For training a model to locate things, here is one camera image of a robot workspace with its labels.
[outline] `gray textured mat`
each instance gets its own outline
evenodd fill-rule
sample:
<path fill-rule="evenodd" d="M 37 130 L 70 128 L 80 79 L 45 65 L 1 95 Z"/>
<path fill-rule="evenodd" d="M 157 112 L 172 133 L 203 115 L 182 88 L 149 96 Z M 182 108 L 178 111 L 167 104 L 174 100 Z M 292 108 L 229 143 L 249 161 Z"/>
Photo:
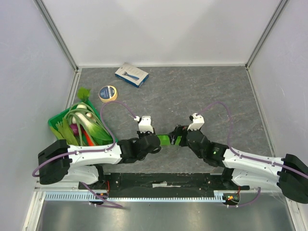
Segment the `gray textured mat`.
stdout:
<path fill-rule="evenodd" d="M 142 67 L 150 77 L 138 89 L 118 78 L 117 68 L 82 69 L 78 88 L 90 88 L 90 100 L 100 110 L 99 90 L 115 86 L 118 100 L 125 102 L 138 116 L 150 115 L 157 134 L 171 132 L 177 124 L 190 124 L 188 116 L 214 101 L 226 103 L 232 111 L 234 129 L 231 137 L 236 149 L 270 156 L 256 101 L 242 66 L 237 67 Z M 110 104 L 104 119 L 119 139 L 137 137 L 137 123 L 121 105 Z M 221 105 L 203 114 L 202 132 L 211 141 L 226 143 L 228 117 Z M 167 146 L 143 161 L 129 165 L 105 165 L 106 172 L 221 172 L 187 147 Z"/>

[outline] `black motor joint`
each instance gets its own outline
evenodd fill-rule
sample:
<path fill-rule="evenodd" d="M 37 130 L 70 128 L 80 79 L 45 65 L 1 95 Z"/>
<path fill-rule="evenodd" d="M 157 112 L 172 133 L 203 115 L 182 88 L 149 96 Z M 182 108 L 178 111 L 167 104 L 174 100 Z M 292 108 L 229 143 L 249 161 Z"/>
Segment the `black motor joint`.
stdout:
<path fill-rule="evenodd" d="M 121 140 L 117 143 L 122 153 L 119 164 L 134 163 L 137 160 L 143 160 L 148 153 L 155 154 L 161 150 L 160 139 L 155 133 L 139 131 L 137 133 L 139 138 Z"/>

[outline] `masking tape roll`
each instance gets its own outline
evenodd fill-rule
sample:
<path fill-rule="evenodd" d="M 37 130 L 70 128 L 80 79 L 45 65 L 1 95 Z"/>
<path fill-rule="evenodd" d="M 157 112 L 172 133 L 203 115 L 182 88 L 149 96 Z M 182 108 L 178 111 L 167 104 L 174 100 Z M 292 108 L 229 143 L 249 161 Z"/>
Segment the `masking tape roll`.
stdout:
<path fill-rule="evenodd" d="M 103 103 L 116 100 L 117 90 L 113 86 L 105 86 L 100 90 L 99 97 Z"/>

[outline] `black mount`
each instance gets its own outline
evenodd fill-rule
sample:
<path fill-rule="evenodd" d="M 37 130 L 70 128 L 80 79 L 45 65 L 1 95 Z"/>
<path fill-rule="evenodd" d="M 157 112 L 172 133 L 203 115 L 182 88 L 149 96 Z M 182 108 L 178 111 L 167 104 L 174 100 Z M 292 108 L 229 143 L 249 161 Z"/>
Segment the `black mount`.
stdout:
<path fill-rule="evenodd" d="M 58 140 L 45 150 L 38 154 L 38 164 L 41 165 L 45 161 L 63 154 L 67 153 L 69 146 L 66 144 L 66 140 Z M 40 184 L 54 184 L 63 179 L 67 174 L 70 167 L 70 159 L 68 156 L 51 161 L 47 165 L 43 166 L 39 170 L 39 183 Z"/>
<path fill-rule="evenodd" d="M 168 134 L 170 144 L 174 145 L 177 138 L 181 136 L 179 146 L 189 147 L 198 158 L 213 167 L 224 167 L 224 153 L 228 149 L 227 145 L 211 142 L 202 134 L 200 130 L 188 131 L 188 126 L 177 125 L 175 129 Z"/>
<path fill-rule="evenodd" d="M 134 163 L 137 160 L 143 160 L 148 153 L 155 154 L 161 150 L 160 139 L 155 133 L 137 133 L 139 138 L 121 140 L 117 143 L 122 152 L 122 160 L 119 164 Z"/>
<path fill-rule="evenodd" d="M 283 165 L 296 169 L 308 175 L 308 167 L 297 156 L 287 154 L 283 159 Z M 299 203 L 308 204 L 308 179 L 290 170 L 282 168 L 278 173 L 279 182 L 277 185 L 282 193 L 291 200 Z"/>

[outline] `cardboard box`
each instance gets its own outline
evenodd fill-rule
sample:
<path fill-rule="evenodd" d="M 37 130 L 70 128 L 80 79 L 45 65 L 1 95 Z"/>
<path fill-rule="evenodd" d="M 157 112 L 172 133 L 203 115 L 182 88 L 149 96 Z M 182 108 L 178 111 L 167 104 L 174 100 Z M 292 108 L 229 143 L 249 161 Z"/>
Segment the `cardboard box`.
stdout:
<path fill-rule="evenodd" d="M 124 63 L 123 66 L 115 72 L 115 76 L 139 88 L 148 79 L 149 73 L 133 65 Z"/>

